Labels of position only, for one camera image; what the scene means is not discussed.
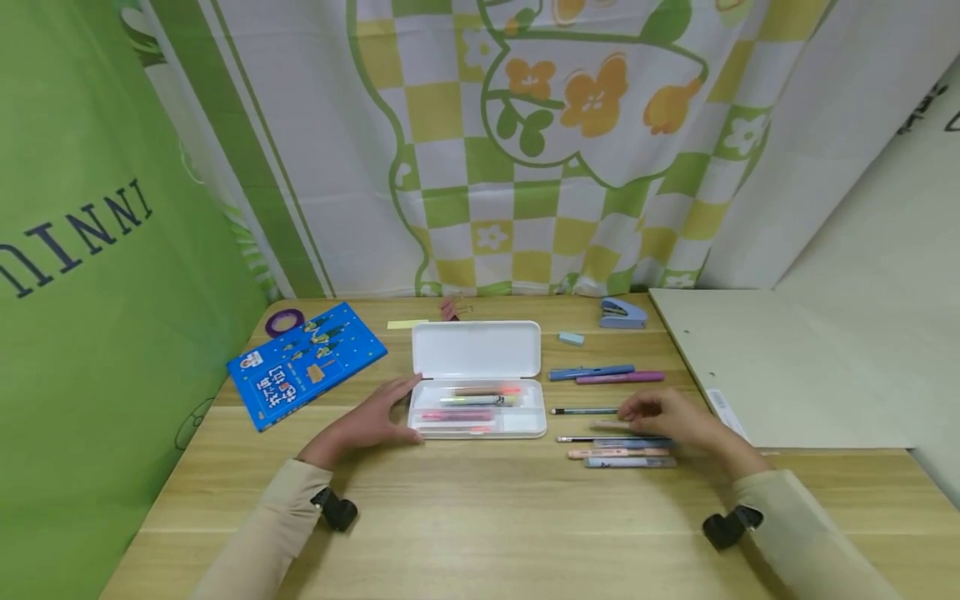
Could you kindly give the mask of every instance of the barcode label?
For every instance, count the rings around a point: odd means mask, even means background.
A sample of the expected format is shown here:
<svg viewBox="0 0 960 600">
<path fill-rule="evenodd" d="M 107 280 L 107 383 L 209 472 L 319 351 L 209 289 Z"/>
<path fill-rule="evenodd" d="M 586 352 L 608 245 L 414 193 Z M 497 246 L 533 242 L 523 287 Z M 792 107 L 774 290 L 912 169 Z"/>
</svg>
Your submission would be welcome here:
<svg viewBox="0 0 960 600">
<path fill-rule="evenodd" d="M 727 402 L 723 392 L 720 390 L 707 390 L 707 399 L 710 401 L 710 406 L 713 407 L 713 412 L 717 414 L 717 417 L 730 429 L 735 431 L 737 435 L 749 442 L 750 438 L 747 437 L 747 432 L 744 431 L 743 425 L 740 424 L 740 419 L 736 417 L 736 413 Z"/>
</svg>

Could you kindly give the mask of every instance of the green fabric wall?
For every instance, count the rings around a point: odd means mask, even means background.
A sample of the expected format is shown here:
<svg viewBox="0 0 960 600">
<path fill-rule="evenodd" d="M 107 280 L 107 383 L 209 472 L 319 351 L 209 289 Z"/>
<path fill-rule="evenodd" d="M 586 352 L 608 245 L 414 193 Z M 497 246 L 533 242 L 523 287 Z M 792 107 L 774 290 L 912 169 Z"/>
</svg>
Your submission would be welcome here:
<svg viewBox="0 0 960 600">
<path fill-rule="evenodd" d="M 95 598 L 264 299 L 110 2 L 0 47 L 0 596 Z"/>
</svg>

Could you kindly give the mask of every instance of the beige sleeve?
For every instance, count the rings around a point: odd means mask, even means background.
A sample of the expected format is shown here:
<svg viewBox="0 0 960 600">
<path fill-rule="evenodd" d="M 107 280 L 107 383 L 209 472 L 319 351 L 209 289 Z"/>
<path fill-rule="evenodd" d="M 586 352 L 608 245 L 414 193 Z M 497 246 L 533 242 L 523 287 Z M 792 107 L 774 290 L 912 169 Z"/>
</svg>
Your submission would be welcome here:
<svg viewBox="0 0 960 600">
<path fill-rule="evenodd" d="M 331 476 L 330 471 L 287 461 L 190 597 L 273 600 L 320 517 L 310 499 Z"/>
<path fill-rule="evenodd" d="M 752 532 L 756 547 L 800 600 L 900 599 L 791 471 L 751 475 L 733 490 L 740 504 L 763 513 Z"/>
</svg>

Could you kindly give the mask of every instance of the blue book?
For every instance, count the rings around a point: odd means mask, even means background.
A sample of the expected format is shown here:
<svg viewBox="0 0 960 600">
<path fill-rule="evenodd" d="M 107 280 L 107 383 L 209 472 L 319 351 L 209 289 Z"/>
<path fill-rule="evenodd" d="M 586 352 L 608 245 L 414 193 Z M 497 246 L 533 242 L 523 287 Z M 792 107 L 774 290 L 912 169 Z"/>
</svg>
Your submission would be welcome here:
<svg viewBox="0 0 960 600">
<path fill-rule="evenodd" d="M 263 431 L 387 355 L 346 302 L 227 363 Z"/>
</svg>

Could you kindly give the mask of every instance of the checkered curtain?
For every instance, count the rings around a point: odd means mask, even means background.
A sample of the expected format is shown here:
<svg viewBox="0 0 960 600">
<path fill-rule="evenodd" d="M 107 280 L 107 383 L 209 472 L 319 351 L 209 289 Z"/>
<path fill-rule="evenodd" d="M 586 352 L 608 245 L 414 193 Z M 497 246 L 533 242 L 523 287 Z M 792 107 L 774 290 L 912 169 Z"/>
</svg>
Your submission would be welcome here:
<svg viewBox="0 0 960 600">
<path fill-rule="evenodd" d="M 401 293 L 604 295 L 694 285 L 828 0 L 329 4 L 422 254 Z"/>
</svg>

